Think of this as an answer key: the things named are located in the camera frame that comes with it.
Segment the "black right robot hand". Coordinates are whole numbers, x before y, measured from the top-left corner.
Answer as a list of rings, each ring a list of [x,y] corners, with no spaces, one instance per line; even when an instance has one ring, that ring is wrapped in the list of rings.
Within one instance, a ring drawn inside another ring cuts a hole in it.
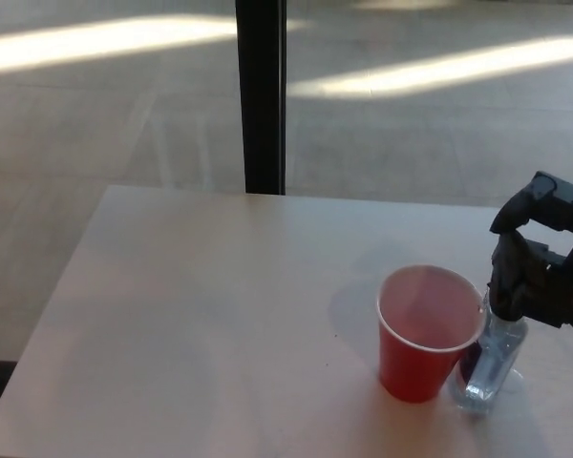
[[[556,328],[573,327],[573,247],[565,255],[526,239],[519,229],[536,223],[573,234],[573,184],[538,171],[498,211],[490,232],[499,237],[488,283],[493,313]]]

